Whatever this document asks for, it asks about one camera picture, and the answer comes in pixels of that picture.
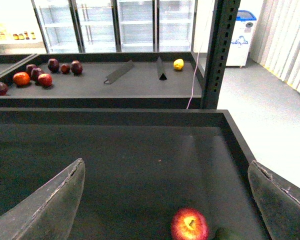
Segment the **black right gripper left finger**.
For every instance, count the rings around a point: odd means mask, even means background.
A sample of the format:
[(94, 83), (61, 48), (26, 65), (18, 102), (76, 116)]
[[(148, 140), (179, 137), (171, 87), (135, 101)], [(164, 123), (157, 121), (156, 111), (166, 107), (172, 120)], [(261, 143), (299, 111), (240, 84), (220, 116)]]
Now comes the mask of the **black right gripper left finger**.
[(78, 158), (0, 216), (0, 240), (66, 240), (84, 190), (86, 167)]

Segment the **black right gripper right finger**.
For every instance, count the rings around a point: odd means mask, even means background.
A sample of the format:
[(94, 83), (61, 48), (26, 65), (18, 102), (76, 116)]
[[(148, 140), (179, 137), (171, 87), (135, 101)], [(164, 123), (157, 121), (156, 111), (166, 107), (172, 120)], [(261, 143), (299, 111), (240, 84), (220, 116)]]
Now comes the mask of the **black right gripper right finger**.
[(273, 240), (300, 240), (300, 188), (257, 161), (247, 171), (253, 198)]

